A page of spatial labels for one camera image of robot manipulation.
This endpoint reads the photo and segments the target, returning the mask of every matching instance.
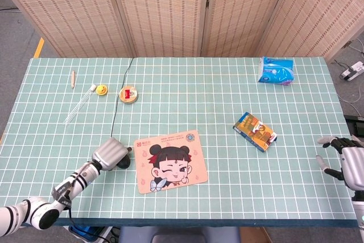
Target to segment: wooden stick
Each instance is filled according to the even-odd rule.
[[[71,74],[71,88],[75,87],[75,82],[76,82],[76,72],[72,71],[72,74]]]

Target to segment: yellow tape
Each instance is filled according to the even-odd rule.
[[[34,58],[39,58],[39,55],[40,55],[40,52],[42,51],[42,48],[43,48],[43,44],[44,44],[44,39],[41,37],[39,39],[39,43],[38,43],[38,46],[34,52]]]

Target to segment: gray floor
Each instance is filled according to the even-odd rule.
[[[0,9],[13,7],[10,0],[0,0]],[[0,12],[0,135],[4,131],[9,118],[11,108],[15,101],[29,59],[33,57],[40,36],[34,31],[31,25],[25,20],[21,13]],[[358,42],[353,46],[360,48]],[[41,57],[57,56],[49,46],[45,44]],[[363,60],[359,52],[347,48],[337,56],[337,61],[348,65]],[[352,82],[345,82],[339,79],[340,73],[344,70],[337,64],[329,64],[338,94],[349,101],[354,101],[359,94],[359,84],[364,81],[364,74]],[[355,106],[364,114],[363,99],[355,103]],[[355,115],[355,110],[348,104],[342,102],[345,114]],[[358,229],[348,228],[267,228],[273,242],[361,242]],[[58,242],[72,243],[81,242],[74,238],[62,227],[52,227],[49,230],[38,231],[34,228],[23,228],[7,237],[0,238],[0,243],[17,242]]]

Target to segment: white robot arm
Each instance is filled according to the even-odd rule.
[[[322,137],[317,142],[324,148],[332,146],[339,153],[341,171],[331,169],[319,155],[316,156],[316,159],[326,174],[343,180],[348,188],[355,191],[351,203],[364,242],[364,147],[358,141],[333,136]]]
[[[53,188],[53,203],[41,197],[31,197],[15,206],[0,208],[0,237],[16,232],[23,223],[39,230],[48,229],[65,208],[71,207],[72,200],[100,175],[101,170],[111,171],[115,166],[128,168],[129,151],[130,147],[110,138],[93,153],[91,161]]]

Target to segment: cartoon girl hair bun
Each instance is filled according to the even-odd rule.
[[[185,151],[187,154],[189,153],[189,148],[187,146],[181,146],[181,149]]]
[[[161,151],[161,147],[160,145],[152,145],[150,148],[149,148],[149,152],[150,154],[152,155],[156,155],[158,154],[160,151]]]

